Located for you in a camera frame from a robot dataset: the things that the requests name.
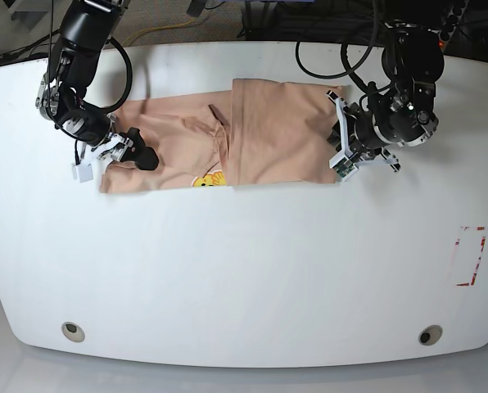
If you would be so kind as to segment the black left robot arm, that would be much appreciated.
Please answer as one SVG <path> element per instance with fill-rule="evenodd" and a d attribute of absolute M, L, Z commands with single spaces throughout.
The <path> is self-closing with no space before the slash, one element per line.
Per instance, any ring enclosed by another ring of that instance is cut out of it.
<path fill-rule="evenodd" d="M 399 161 L 387 148 L 418 146 L 437 130 L 436 81 L 445 62 L 438 34 L 432 29 L 403 20 L 379 25 L 386 40 L 382 68 L 390 82 L 378 88 L 374 82 L 366 84 L 357 74 L 350 74 L 364 95 L 360 102 L 343 109 L 351 152 L 346 159 L 359 165 L 379 157 L 397 172 Z"/>

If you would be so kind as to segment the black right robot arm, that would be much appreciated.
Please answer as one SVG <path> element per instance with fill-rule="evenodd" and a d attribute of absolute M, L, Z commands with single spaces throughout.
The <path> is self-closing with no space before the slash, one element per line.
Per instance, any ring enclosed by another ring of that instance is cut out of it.
<path fill-rule="evenodd" d="M 110 156 L 117 162 L 131 162 L 144 171 L 159 165 L 155 150 L 148 146 L 139 129 L 119 131 L 115 112 L 127 101 L 133 86 L 133 66 L 128 53 L 113 32 L 129 7 L 128 1 L 73 1 L 65 13 L 59 38 L 50 44 L 47 71 L 43 75 L 35 106 L 41 116 L 83 149 L 95 156 Z M 85 101 L 106 45 L 121 55 L 126 83 L 120 98 L 100 107 Z"/>

